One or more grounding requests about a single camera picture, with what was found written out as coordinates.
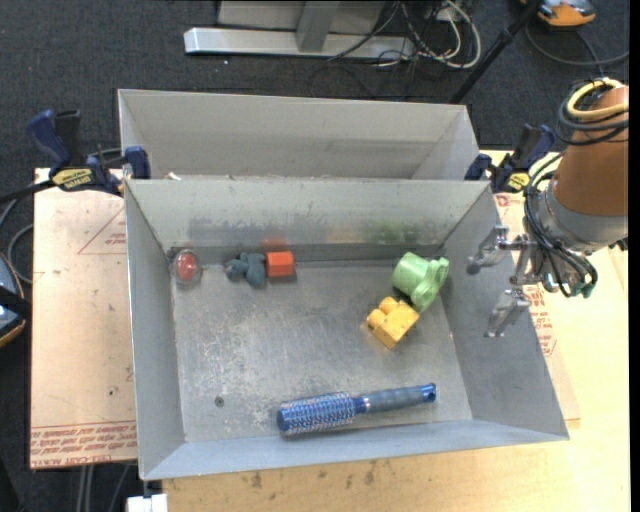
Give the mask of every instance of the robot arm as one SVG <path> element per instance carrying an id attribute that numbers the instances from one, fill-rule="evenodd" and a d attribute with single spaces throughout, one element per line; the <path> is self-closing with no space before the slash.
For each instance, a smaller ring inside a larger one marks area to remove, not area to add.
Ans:
<path id="1" fill-rule="evenodd" d="M 507 244 L 505 233 L 501 240 L 494 233 L 495 242 L 485 240 L 468 262 L 473 274 L 501 259 L 487 248 L 521 251 L 512 288 L 494 308 L 488 336 L 502 335 L 505 324 L 515 321 L 501 312 L 526 309 L 524 284 L 541 282 L 550 292 L 589 297 L 598 274 L 588 256 L 628 237 L 628 132 L 629 87 L 616 80 L 583 84 L 560 105 L 556 135 L 567 148 L 555 171 L 547 171 L 554 159 L 524 189 L 527 243 Z"/>

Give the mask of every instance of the orange block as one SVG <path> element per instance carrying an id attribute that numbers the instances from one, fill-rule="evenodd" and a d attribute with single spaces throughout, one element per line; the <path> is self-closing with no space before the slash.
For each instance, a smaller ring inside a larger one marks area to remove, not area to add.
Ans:
<path id="1" fill-rule="evenodd" d="M 267 277 L 292 276 L 295 262 L 291 251 L 266 252 L 265 269 Z"/>

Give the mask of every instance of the desk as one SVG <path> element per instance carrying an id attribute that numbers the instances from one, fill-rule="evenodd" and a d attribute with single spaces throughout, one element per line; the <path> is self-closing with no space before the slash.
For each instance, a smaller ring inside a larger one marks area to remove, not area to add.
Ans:
<path id="1" fill-rule="evenodd" d="M 34 468 L 135 457 L 119 201 L 36 196 Z M 628 263 L 607 250 L 591 260 L 589 300 L 544 296 L 579 406 L 569 441 L 167 480 L 171 512 L 629 510 Z"/>

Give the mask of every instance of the yellow toy block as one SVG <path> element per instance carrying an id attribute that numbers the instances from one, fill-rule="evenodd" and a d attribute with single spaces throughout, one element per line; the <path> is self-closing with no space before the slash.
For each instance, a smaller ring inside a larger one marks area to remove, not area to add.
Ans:
<path id="1" fill-rule="evenodd" d="M 369 314 L 367 324 L 373 329 L 376 338 L 388 349 L 392 349 L 418 318 L 420 315 L 406 302 L 385 297 L 378 309 L 374 309 Z"/>

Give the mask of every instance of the blue clamp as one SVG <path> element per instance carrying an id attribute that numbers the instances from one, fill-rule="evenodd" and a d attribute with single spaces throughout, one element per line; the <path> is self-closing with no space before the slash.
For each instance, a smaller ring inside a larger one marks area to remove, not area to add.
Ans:
<path id="1" fill-rule="evenodd" d="M 75 116 L 65 114 L 65 126 L 77 130 L 79 113 Z M 122 195 L 122 180 L 109 171 L 108 164 L 101 154 L 90 155 L 82 162 L 78 157 L 77 134 L 67 133 L 67 141 L 60 136 L 54 126 L 54 114 L 45 110 L 36 115 L 27 125 L 27 135 L 35 146 L 53 159 L 53 166 L 49 170 L 49 180 L 53 185 L 67 192 L 80 190 L 96 190 L 117 196 Z M 128 147 L 118 162 L 128 166 L 128 176 L 136 179 L 151 177 L 150 165 L 146 152 L 140 146 Z"/>
<path id="2" fill-rule="evenodd" d="M 529 183 L 533 164 L 544 158 L 555 142 L 556 137 L 547 126 L 534 128 L 525 124 L 513 154 L 507 153 L 499 165 L 494 165 L 488 155 L 479 154 L 467 169 L 464 179 L 480 180 L 488 170 L 494 194 L 521 192 Z"/>

